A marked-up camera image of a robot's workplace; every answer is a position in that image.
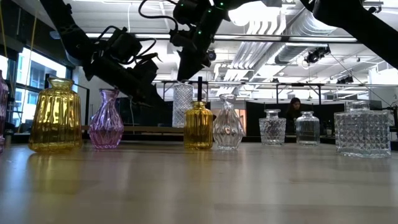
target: small yellow vase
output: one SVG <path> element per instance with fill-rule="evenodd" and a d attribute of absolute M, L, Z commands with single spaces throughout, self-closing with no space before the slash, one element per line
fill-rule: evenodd
<path fill-rule="evenodd" d="M 81 148 L 80 97 L 73 81 L 49 78 L 51 88 L 39 93 L 29 148 L 35 152 L 69 152 Z"/>
<path fill-rule="evenodd" d="M 206 103 L 193 102 L 193 109 L 185 113 L 184 146 L 187 149 L 204 150 L 213 146 L 213 113 Z"/>

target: glass vase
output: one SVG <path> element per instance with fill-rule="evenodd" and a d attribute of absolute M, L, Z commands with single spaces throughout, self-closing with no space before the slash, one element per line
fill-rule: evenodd
<path fill-rule="evenodd" d="M 188 84 L 174 86 L 173 95 L 173 128 L 183 128 L 185 112 L 192 109 L 193 87 Z"/>
<path fill-rule="evenodd" d="M 389 157 L 387 111 L 371 111 L 366 101 L 350 103 L 349 112 L 335 113 L 337 152 L 345 156 Z"/>
<path fill-rule="evenodd" d="M 211 149 L 213 146 L 213 114 L 206 103 L 194 101 L 185 113 L 184 146 L 187 149 Z"/>
<path fill-rule="evenodd" d="M 119 90 L 100 89 L 102 104 L 90 124 L 90 139 L 96 149 L 114 149 L 123 135 L 123 122 L 114 106 Z"/>
<path fill-rule="evenodd" d="M 220 99 L 223 107 L 214 121 L 213 137 L 218 149 L 235 150 L 244 136 L 241 121 L 234 110 L 236 96 L 221 94 Z"/>
<path fill-rule="evenodd" d="M 8 86 L 6 81 L 2 78 L 2 70 L 0 70 L 0 153 L 4 150 L 4 125 L 6 123 L 8 100 Z"/>
<path fill-rule="evenodd" d="M 36 105 L 29 148 L 35 152 L 68 152 L 81 148 L 80 97 L 73 81 L 49 78 Z"/>
<path fill-rule="evenodd" d="M 267 117 L 260 119 L 262 143 L 270 146 L 285 144 L 286 119 L 279 118 L 280 110 L 265 110 Z"/>
<path fill-rule="evenodd" d="M 312 116 L 312 111 L 303 111 L 301 114 L 302 116 L 296 119 L 297 143 L 308 146 L 319 145 L 319 119 Z"/>

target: wooden table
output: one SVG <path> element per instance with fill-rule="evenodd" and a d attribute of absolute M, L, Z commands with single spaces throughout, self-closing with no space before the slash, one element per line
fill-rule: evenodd
<path fill-rule="evenodd" d="M 332 145 L 190 152 L 135 142 L 96 152 L 0 155 L 0 223 L 398 222 L 398 154 L 357 159 Z"/>

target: dark hair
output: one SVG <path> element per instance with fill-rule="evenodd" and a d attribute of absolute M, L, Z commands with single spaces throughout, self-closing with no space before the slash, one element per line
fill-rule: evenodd
<path fill-rule="evenodd" d="M 295 98 L 293 98 L 291 101 L 290 101 L 290 103 L 289 103 L 289 106 L 288 106 L 288 108 L 287 108 L 287 112 L 286 112 L 286 114 L 287 114 L 287 116 L 294 116 L 294 114 L 300 114 L 299 113 L 299 111 L 295 111 L 294 110 L 294 107 L 293 107 L 293 104 L 295 104 L 295 103 L 297 103 L 297 102 L 299 102 L 300 104 L 301 104 L 301 101 L 300 101 L 300 99 L 298 99 L 297 97 L 295 97 Z"/>

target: clear glass bottle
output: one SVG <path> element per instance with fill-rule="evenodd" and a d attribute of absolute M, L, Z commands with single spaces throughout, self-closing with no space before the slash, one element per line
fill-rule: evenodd
<path fill-rule="evenodd" d="M 192 109 L 193 86 L 177 84 L 173 95 L 173 128 L 183 128 L 185 112 Z"/>
<path fill-rule="evenodd" d="M 296 119 L 297 143 L 317 146 L 320 143 L 319 119 L 312 116 L 313 111 L 303 111 Z"/>
<path fill-rule="evenodd" d="M 217 148 L 221 150 L 235 150 L 245 135 L 239 116 L 234 110 L 236 100 L 234 94 L 221 94 L 223 107 L 214 121 L 213 137 Z"/>
<path fill-rule="evenodd" d="M 68 152 L 81 148 L 80 97 L 73 81 L 49 78 L 51 88 L 42 90 L 36 105 L 29 148 L 35 152 Z"/>
<path fill-rule="evenodd" d="M 123 122 L 114 106 L 119 90 L 100 89 L 102 104 L 90 124 L 90 139 L 96 149 L 114 149 L 123 135 Z"/>
<path fill-rule="evenodd" d="M 8 100 L 8 86 L 6 81 L 2 78 L 2 70 L 0 70 L 0 153 L 4 150 L 4 125 L 6 123 Z"/>
<path fill-rule="evenodd" d="M 187 149 L 211 149 L 213 146 L 213 114 L 206 103 L 194 101 L 185 113 L 184 146 Z"/>
<path fill-rule="evenodd" d="M 285 144 L 286 119 L 278 117 L 280 110 L 265 110 L 265 112 L 267 117 L 260 119 L 261 142 L 271 146 L 283 146 Z"/>
<path fill-rule="evenodd" d="M 346 156 L 391 156 L 387 111 L 371 111 L 366 101 L 355 101 L 349 112 L 335 113 L 337 152 Z"/>

